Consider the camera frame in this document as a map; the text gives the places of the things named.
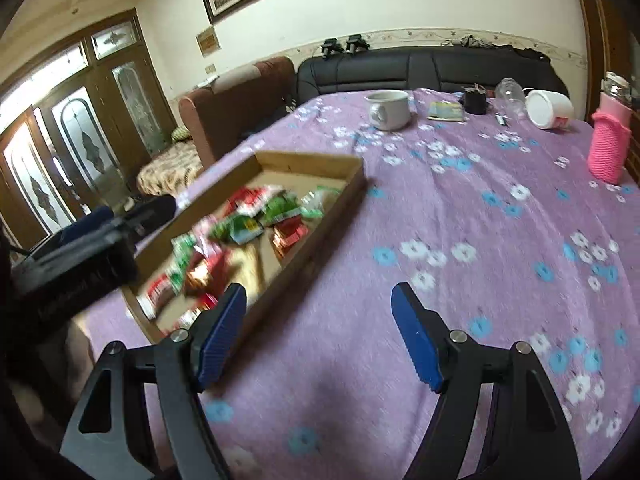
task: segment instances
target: candy pile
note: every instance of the candy pile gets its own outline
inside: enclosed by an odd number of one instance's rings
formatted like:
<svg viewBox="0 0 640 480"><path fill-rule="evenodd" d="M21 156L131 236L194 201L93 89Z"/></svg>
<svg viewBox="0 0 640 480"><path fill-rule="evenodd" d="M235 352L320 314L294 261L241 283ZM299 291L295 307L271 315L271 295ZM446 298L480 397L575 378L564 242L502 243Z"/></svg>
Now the candy pile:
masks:
<svg viewBox="0 0 640 480"><path fill-rule="evenodd" d="M231 267L237 267L238 261L260 266L258 257L252 257L257 254L253 248L249 257L234 256L243 246L267 231L274 253L282 260L339 193L319 186L298 200L282 186L241 187L227 200L222 215L205 216L190 232L172 240L171 264L138 297L144 314L154 320L174 298L197 298L172 330L189 328L201 312L217 305L232 277ZM248 275L260 274L259 269L245 270Z"/></svg>

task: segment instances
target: metal screw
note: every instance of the metal screw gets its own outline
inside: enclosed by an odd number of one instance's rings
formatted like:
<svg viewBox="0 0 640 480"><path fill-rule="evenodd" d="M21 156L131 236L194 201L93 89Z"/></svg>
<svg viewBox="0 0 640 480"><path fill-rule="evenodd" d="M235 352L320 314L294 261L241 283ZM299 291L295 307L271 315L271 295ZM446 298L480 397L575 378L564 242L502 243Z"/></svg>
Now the metal screw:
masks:
<svg viewBox="0 0 640 480"><path fill-rule="evenodd" d="M174 343L179 343L180 341L184 341L189 337L189 331L183 328L179 328L178 330L174 330L173 332L171 332L171 335L169 337Z"/></svg>
<svg viewBox="0 0 640 480"><path fill-rule="evenodd" d="M516 350L521 354L528 354L531 352L531 345L526 341L518 341L516 343Z"/></svg>
<svg viewBox="0 0 640 480"><path fill-rule="evenodd" d="M108 343L106 350L109 355L116 355L117 353L124 350L124 344L122 343L122 341L111 341L110 343Z"/></svg>
<svg viewBox="0 0 640 480"><path fill-rule="evenodd" d="M466 333L463 332L462 330L452 330L449 333L449 337L454 343L463 343L466 341L466 338L467 338Z"/></svg>

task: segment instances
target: white bucket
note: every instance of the white bucket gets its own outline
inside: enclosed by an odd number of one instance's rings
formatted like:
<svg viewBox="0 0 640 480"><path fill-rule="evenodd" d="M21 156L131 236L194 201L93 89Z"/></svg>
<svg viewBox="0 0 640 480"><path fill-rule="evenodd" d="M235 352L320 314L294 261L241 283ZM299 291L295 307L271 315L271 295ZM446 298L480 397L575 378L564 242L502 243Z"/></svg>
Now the white bucket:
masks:
<svg viewBox="0 0 640 480"><path fill-rule="evenodd" d="M565 128L574 117L574 106L569 98L549 90L532 90L527 96L529 119L541 130Z"/></svg>

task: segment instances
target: cardboard tray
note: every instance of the cardboard tray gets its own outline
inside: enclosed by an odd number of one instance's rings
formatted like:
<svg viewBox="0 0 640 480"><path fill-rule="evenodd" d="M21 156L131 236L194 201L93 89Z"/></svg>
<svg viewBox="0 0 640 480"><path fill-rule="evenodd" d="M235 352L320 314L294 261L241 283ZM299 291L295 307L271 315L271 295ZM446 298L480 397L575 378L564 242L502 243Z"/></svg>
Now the cardboard tray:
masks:
<svg viewBox="0 0 640 480"><path fill-rule="evenodd" d="M239 187L265 184L280 184L295 192L298 197L317 186L335 187L341 192L319 224L281 262L275 256L267 234L262 234L251 242L260 254L259 271L264 285L262 293L257 295L247 309L236 347L262 317L267 315L274 300L303 269L329 232L342 223L341 219L351 217L346 214L346 209L349 205L356 204L356 199L366 188L366 179L362 159L345 155L258 152L233 168L169 222L136 256L139 277L132 285L123 287L122 291L129 311L151 343L158 343L164 337L163 331L169 330L196 301L179 296L154 321L148 320L138 302L137 296L166 269L172 255L172 238L188 232L203 216L220 212L228 197ZM242 277L235 281L244 285Z"/></svg>

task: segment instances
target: brown sofa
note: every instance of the brown sofa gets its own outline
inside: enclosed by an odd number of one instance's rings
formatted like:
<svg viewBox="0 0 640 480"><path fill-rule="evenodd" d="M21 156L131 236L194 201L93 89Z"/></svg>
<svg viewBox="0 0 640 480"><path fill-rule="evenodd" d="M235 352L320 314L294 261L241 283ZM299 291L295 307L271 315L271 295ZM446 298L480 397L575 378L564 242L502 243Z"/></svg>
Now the brown sofa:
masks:
<svg viewBox="0 0 640 480"><path fill-rule="evenodd" d="M248 134L284 115L295 70L287 57L245 65L222 74L178 103L206 169L234 149Z"/></svg>

